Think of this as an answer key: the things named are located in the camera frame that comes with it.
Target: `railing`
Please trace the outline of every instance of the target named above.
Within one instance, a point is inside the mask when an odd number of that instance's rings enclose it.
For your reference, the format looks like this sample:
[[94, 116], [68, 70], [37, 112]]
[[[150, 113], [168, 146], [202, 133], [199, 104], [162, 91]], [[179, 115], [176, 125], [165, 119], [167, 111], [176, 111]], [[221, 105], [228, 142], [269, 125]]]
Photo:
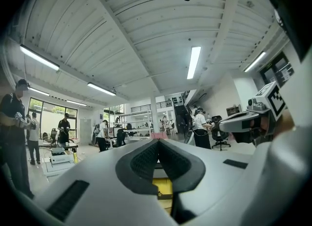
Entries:
[[[172, 107], [172, 101], [168, 100], [168, 101], [163, 101], [163, 102], [158, 102], [156, 103], [156, 108], [166, 108], [166, 107]], [[149, 105], [144, 105], [144, 106], [139, 106], [139, 107], [132, 107], [131, 108], [131, 112], [140, 112], [140, 111], [144, 111], [144, 110], [151, 110], [151, 104]]]

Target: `floor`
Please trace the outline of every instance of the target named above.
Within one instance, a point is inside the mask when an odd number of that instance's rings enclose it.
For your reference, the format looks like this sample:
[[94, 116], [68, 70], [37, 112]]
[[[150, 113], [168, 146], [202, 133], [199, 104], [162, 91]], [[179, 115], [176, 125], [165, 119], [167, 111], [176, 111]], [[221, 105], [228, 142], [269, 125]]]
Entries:
[[[168, 136], [172, 140], [176, 140], [179, 142], [184, 141], [184, 136], [181, 134], [169, 135]], [[211, 146], [215, 144], [215, 141], [212, 139], [210, 135], [210, 144]], [[237, 153], [244, 153], [244, 154], [253, 154], [255, 147], [253, 144], [245, 144], [245, 143], [236, 143], [234, 140], [229, 139], [228, 142], [231, 144], [231, 147], [222, 146], [223, 151], [231, 151]], [[214, 147], [213, 151], [219, 151], [220, 147]], [[48, 156], [49, 150], [40, 148], [40, 157]], [[85, 158], [91, 157], [94, 154], [99, 152], [98, 147], [89, 146], [89, 145], [81, 145], [77, 148], [77, 156], [78, 161], [82, 161]], [[30, 159], [29, 151], [27, 150], [27, 159]], [[53, 182], [57, 177], [47, 177], [43, 174], [42, 166], [36, 163], [35, 166], [32, 166], [28, 161], [28, 170], [29, 170], [29, 182], [32, 192], [35, 195], [38, 195], [40, 192], [44, 191], [48, 186], [49, 183]]]

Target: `chair base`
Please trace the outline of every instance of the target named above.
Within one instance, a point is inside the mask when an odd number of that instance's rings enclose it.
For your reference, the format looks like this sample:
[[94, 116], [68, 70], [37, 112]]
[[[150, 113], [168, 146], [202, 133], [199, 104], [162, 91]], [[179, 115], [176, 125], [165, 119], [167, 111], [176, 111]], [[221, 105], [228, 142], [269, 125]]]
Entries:
[[215, 145], [211, 146], [211, 149], [213, 149], [215, 146], [220, 146], [220, 151], [222, 151], [222, 145], [231, 147], [231, 145], [226, 141], [217, 141]]

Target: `door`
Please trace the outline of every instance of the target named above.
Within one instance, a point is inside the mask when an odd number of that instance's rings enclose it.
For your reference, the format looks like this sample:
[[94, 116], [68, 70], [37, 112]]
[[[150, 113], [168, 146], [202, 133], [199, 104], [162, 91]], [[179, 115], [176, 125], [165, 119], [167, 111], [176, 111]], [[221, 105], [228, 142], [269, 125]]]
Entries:
[[88, 145], [92, 140], [91, 119], [80, 119], [80, 143]]

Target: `pink object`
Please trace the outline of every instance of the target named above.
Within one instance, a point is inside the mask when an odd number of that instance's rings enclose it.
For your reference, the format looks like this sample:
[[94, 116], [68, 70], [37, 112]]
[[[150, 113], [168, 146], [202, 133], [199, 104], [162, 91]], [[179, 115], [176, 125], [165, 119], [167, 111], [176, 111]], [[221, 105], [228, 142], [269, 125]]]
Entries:
[[151, 133], [151, 137], [152, 138], [164, 138], [164, 139], [168, 138], [166, 132], [152, 132]]

